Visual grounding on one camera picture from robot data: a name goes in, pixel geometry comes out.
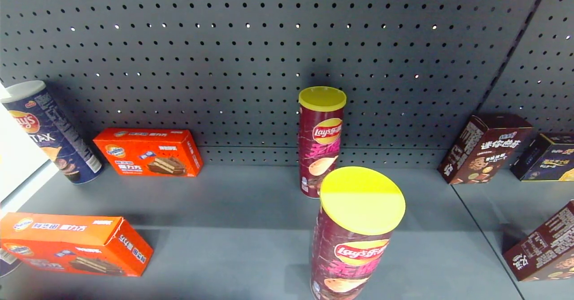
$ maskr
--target cardboard box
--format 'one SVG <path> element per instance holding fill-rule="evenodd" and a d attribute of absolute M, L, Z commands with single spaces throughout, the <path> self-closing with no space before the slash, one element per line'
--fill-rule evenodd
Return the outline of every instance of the cardboard box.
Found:
<path fill-rule="evenodd" d="M 574 200 L 503 255 L 519 281 L 574 275 Z"/>
<path fill-rule="evenodd" d="M 521 181 L 574 181 L 574 133 L 539 133 L 510 171 Z"/>
<path fill-rule="evenodd" d="M 476 114 L 439 165 L 450 184 L 490 181 L 532 126 L 514 114 Z"/>
<path fill-rule="evenodd" d="M 188 130 L 108 128 L 94 143 L 121 175 L 195 177 L 203 167 Z"/>
<path fill-rule="evenodd" d="M 153 250 L 122 217 L 8 213 L 2 248 L 39 270 L 141 276 Z"/>

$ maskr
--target lay's stax can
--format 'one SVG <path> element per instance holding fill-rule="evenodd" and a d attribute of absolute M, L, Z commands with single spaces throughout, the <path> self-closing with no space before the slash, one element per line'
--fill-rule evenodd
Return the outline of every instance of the lay's stax can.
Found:
<path fill-rule="evenodd" d="M 102 163 L 64 116 L 43 81 L 23 82 L 6 90 L 10 96 L 0 102 L 66 178 L 80 184 L 102 173 Z"/>
<path fill-rule="evenodd" d="M 346 102 L 345 93 L 332 87 L 309 87 L 299 93 L 299 182 L 310 198 L 319 197 L 321 181 L 335 169 Z"/>
<path fill-rule="evenodd" d="M 329 173 L 314 229 L 311 292 L 316 300 L 353 300 L 377 268 L 406 209 L 389 178 L 363 167 Z"/>

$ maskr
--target store shelf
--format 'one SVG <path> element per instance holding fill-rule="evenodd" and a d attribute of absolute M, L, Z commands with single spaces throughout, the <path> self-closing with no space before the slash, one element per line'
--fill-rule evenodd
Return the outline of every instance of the store shelf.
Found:
<path fill-rule="evenodd" d="M 156 250 L 141 278 L 21 267 L 0 296 L 69 299 L 309 300 L 309 247 L 318 201 L 297 167 L 209 165 L 198 178 L 128 178 L 107 169 L 74 186 L 57 174 L 24 212 L 126 216 Z M 519 300 L 499 259 L 435 170 L 380 170 L 407 213 L 359 299 Z"/>
<path fill-rule="evenodd" d="M 520 182 L 508 170 L 486 184 L 453 186 L 502 259 L 508 249 L 574 198 L 574 183 Z M 570 300 L 574 281 L 517 282 L 525 300 Z"/>

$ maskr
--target yellow lid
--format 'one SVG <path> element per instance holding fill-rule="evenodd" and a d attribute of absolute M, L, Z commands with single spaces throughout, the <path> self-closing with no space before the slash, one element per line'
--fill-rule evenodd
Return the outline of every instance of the yellow lid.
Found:
<path fill-rule="evenodd" d="M 381 235 L 395 229 L 406 210 L 400 189 L 389 178 L 363 167 L 343 167 L 326 175 L 321 206 L 344 229 Z"/>
<path fill-rule="evenodd" d="M 299 103 L 303 107 L 317 112 L 333 112 L 345 106 L 347 96 L 333 87 L 309 87 L 299 93 Z"/>

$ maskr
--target orange box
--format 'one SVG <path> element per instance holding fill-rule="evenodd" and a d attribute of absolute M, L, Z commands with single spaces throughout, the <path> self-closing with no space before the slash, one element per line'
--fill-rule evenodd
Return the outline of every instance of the orange box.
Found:
<path fill-rule="evenodd" d="M 39 270 L 141 276 L 153 249 L 123 217 L 8 213 L 0 243 Z"/>
<path fill-rule="evenodd" d="M 188 130 L 107 128 L 94 143 L 121 175 L 195 177 L 203 167 Z"/>

